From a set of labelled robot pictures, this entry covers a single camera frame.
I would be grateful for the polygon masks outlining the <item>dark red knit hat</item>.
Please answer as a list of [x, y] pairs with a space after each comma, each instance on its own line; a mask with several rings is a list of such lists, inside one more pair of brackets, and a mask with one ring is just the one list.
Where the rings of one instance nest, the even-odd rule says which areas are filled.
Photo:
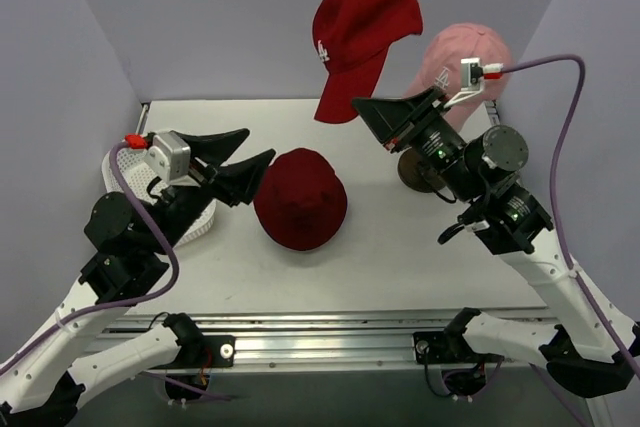
[[297, 148], [278, 156], [268, 168], [253, 206], [273, 241], [304, 252], [335, 236], [345, 220], [348, 197], [334, 168], [320, 153]]

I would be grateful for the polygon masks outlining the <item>pink baseball cap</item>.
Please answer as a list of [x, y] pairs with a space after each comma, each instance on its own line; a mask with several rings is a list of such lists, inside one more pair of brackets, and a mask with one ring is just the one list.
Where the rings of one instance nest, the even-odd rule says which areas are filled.
[[404, 96], [416, 96], [430, 87], [441, 89], [453, 102], [444, 119], [459, 131], [482, 103], [499, 99], [506, 87], [507, 75], [485, 77], [482, 69], [492, 64], [508, 66], [511, 61], [509, 47], [494, 29], [452, 24], [429, 43]]

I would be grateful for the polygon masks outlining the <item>red cap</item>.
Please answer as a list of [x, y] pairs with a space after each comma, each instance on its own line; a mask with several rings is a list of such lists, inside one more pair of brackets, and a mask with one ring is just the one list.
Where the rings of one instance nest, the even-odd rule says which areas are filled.
[[314, 119], [326, 124], [355, 119], [351, 102], [373, 94], [391, 45], [422, 32], [418, 0], [322, 0], [312, 40], [328, 78]]

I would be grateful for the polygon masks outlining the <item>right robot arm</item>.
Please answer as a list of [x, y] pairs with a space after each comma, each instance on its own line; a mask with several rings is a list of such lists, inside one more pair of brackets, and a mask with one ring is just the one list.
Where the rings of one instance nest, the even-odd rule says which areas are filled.
[[493, 125], [465, 141], [444, 119], [445, 101], [431, 87], [408, 99], [355, 98], [352, 105], [387, 151], [416, 151], [466, 204], [438, 242], [469, 231], [527, 281], [557, 320], [524, 323], [465, 308], [444, 330], [445, 350], [461, 361], [493, 355], [541, 367], [583, 398], [626, 389], [636, 364], [625, 357], [639, 355], [639, 326], [564, 259], [551, 216], [519, 183], [529, 154], [524, 138]]

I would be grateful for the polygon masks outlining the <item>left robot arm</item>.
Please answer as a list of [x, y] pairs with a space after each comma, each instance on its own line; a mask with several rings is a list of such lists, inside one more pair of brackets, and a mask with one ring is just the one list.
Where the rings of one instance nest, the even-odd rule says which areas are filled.
[[109, 154], [138, 150], [164, 183], [147, 202], [126, 182], [93, 206], [84, 232], [94, 255], [66, 297], [31, 339], [1, 366], [5, 426], [64, 426], [97, 395], [156, 367], [190, 366], [206, 351], [190, 316], [157, 326], [96, 354], [86, 349], [130, 308], [166, 294], [179, 277], [177, 243], [214, 201], [249, 204], [274, 159], [266, 150], [238, 163], [242, 128], [193, 136], [173, 130], [130, 134]]

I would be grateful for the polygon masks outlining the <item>cream mannequin head stand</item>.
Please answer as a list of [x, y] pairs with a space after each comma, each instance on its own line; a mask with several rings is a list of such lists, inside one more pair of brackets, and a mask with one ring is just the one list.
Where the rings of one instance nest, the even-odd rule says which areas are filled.
[[435, 170], [425, 164], [421, 155], [413, 148], [400, 155], [397, 173], [402, 183], [416, 192], [435, 193], [446, 187]]

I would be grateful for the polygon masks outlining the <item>white perforated basket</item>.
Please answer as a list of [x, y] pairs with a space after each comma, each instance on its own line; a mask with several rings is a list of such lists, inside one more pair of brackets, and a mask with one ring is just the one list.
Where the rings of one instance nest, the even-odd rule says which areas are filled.
[[[156, 178], [154, 171], [144, 161], [145, 153], [143, 151], [135, 151], [124, 149], [117, 155], [117, 165], [122, 177], [125, 179], [132, 192], [141, 201], [153, 204], [155, 196], [167, 187], [163, 181], [159, 181], [152, 189], [152, 196], [147, 192], [148, 185]], [[101, 164], [103, 181], [107, 192], [121, 192], [121, 186], [118, 183], [109, 160], [109, 153], [106, 153]], [[206, 234], [214, 223], [214, 214], [216, 210], [216, 201], [213, 200], [202, 212], [200, 217], [189, 227], [183, 237], [176, 243], [175, 247], [181, 247], [189, 242]]]

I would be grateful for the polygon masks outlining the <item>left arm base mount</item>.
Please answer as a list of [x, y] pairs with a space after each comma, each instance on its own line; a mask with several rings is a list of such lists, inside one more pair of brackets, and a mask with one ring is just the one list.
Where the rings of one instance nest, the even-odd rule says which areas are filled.
[[212, 383], [214, 369], [234, 366], [236, 338], [227, 334], [205, 335], [196, 322], [185, 313], [169, 314], [161, 322], [177, 335], [179, 352], [165, 365], [168, 370], [195, 370], [194, 373], [170, 376], [164, 381], [164, 392], [171, 401], [183, 405], [205, 400], [230, 400], [230, 395], [215, 399], [202, 394]]

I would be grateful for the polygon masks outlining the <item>aluminium mounting rail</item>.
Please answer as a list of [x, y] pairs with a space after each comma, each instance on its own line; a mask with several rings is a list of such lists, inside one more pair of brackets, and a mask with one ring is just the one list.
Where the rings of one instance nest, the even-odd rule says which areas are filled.
[[447, 370], [470, 368], [444, 354], [436, 335], [455, 310], [289, 314], [195, 314], [212, 346], [230, 339], [233, 373], [416, 370], [423, 359]]

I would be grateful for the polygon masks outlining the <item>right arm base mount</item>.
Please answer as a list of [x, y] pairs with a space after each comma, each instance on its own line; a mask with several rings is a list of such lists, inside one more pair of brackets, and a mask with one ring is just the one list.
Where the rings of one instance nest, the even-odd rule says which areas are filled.
[[[435, 397], [472, 403], [499, 372], [503, 356], [476, 353], [463, 338], [469, 322], [480, 314], [479, 309], [465, 307], [442, 331], [412, 335], [415, 361], [423, 367], [427, 388]], [[430, 366], [435, 364], [470, 364], [470, 367], [445, 369], [440, 373], [440, 386], [436, 387], [430, 373]]]

